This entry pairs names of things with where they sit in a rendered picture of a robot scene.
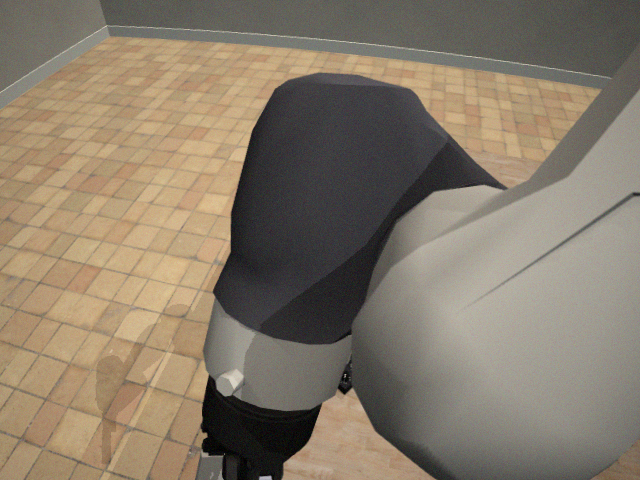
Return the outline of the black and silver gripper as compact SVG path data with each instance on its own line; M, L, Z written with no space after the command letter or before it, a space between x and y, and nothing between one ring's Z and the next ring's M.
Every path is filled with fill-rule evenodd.
M195 480L281 480L284 463L310 440L321 406L260 408L234 395L224 397L209 374L201 423L207 438Z

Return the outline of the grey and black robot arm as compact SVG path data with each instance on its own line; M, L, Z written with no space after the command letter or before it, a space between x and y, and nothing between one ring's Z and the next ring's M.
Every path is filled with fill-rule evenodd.
M640 43L511 188L410 88L287 80L212 292L223 396L310 410L352 353L375 432L434 479L592 479L640 439Z

